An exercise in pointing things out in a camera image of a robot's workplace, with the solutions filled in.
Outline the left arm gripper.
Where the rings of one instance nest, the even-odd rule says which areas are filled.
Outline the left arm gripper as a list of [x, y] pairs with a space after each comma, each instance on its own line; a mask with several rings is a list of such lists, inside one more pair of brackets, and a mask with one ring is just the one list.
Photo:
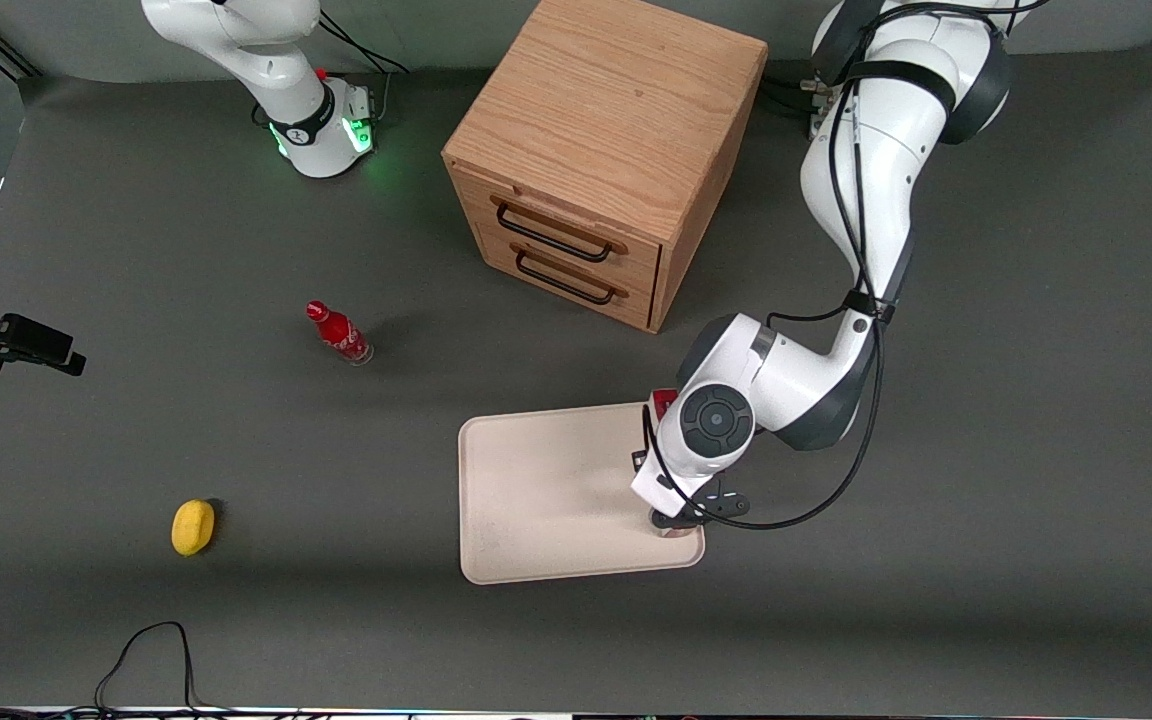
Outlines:
[[636, 497], [673, 518], [685, 506], [681, 495], [695, 498], [704, 486], [704, 456], [687, 447], [682, 439], [649, 439], [645, 458], [631, 483]]

